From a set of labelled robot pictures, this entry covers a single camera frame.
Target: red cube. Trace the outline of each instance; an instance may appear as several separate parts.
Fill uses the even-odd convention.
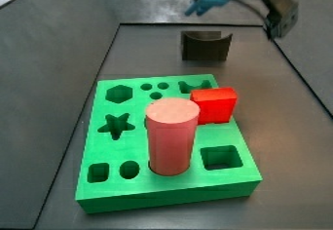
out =
[[[199,105],[199,125],[221,124],[229,121],[236,94],[232,88],[192,90],[189,99]]]

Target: cylinder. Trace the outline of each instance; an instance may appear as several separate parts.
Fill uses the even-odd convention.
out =
[[[161,98],[145,109],[149,168],[159,175],[177,175],[189,167],[200,108],[179,97]]]

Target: star-shaped hole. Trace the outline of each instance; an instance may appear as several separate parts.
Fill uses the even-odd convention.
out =
[[[126,123],[128,116],[128,113],[121,114],[118,117],[106,115],[106,124],[98,128],[97,132],[109,133],[112,140],[117,140],[121,132],[132,131],[135,129],[135,126]]]

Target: gray table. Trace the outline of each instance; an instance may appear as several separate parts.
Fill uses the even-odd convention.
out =
[[[1,7],[0,228],[29,229],[36,223],[38,228],[78,228],[82,224],[90,228],[133,228],[144,224],[157,227],[156,221],[163,227],[180,227],[188,218],[192,225],[211,224],[212,228],[251,227],[251,220],[258,227],[268,228],[333,227],[326,216],[331,211],[327,174],[333,171],[327,160],[333,111],[331,0],[298,0],[299,23],[276,42],[288,61],[266,42],[262,21],[248,11],[228,3],[200,18],[187,18],[181,13],[189,1],[14,0]],[[248,2],[264,14],[260,2]],[[155,27],[120,27],[98,72],[124,23],[151,23]],[[172,31],[176,29],[159,27],[157,23],[239,25],[232,28],[233,47],[227,63],[181,63],[179,34]],[[264,177],[258,192],[251,199],[228,200],[227,204],[211,202],[82,216],[72,194],[96,74],[98,78],[116,79],[204,72],[215,74],[220,85],[233,84],[241,93],[235,113]],[[61,207],[62,201],[70,206]]]
[[[183,62],[180,30],[232,32],[227,61]],[[260,28],[121,26],[98,80],[201,73],[239,95],[233,116],[263,177],[252,196],[86,215],[73,192],[92,93],[37,229],[333,227],[333,122]]]

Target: shape sorter board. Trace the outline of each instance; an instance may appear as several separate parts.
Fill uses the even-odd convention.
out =
[[[197,126],[191,165],[176,176],[148,166],[147,105],[216,88],[212,75],[100,81],[92,106],[74,199],[86,213],[248,196],[262,176],[233,118]]]

